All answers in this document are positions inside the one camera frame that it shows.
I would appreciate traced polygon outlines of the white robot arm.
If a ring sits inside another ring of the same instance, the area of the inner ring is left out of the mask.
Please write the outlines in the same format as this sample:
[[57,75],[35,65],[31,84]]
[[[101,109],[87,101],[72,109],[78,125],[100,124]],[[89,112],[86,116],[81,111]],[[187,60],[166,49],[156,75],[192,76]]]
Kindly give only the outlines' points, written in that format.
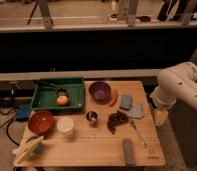
[[161,126],[168,116],[168,111],[181,100],[197,111],[197,65],[183,62],[165,68],[157,75],[158,85],[149,95],[155,109],[155,125]]

